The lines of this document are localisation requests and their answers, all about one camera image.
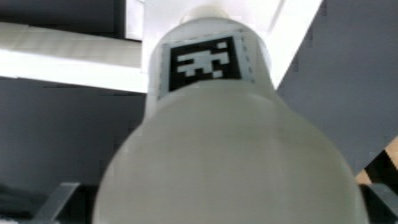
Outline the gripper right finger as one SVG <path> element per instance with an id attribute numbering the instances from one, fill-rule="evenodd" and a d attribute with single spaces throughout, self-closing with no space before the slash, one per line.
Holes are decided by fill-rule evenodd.
<path id="1" fill-rule="evenodd" d="M 398 224 L 398 188 L 380 183 L 358 187 L 369 224 Z"/>

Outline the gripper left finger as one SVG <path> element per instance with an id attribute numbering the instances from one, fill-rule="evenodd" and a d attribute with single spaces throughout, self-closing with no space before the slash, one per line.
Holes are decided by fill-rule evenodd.
<path id="1" fill-rule="evenodd" d="M 90 224 L 95 187 L 62 182 L 26 224 Z"/>

